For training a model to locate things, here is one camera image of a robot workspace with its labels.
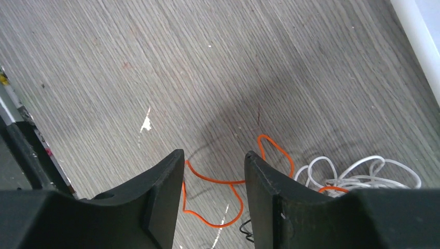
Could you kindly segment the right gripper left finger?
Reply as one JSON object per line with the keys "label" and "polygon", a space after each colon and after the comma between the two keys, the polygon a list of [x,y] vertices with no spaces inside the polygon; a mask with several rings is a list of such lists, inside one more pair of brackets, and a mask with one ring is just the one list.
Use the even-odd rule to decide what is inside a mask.
{"label": "right gripper left finger", "polygon": [[172,248],[184,173],[177,149],[93,199],[1,191],[1,248]]}

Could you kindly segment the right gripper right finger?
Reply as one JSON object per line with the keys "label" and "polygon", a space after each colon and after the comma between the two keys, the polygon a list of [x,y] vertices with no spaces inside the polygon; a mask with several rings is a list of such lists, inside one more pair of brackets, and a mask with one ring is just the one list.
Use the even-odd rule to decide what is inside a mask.
{"label": "right gripper right finger", "polygon": [[328,197],[250,151],[245,185],[256,248],[439,248],[438,189]]}

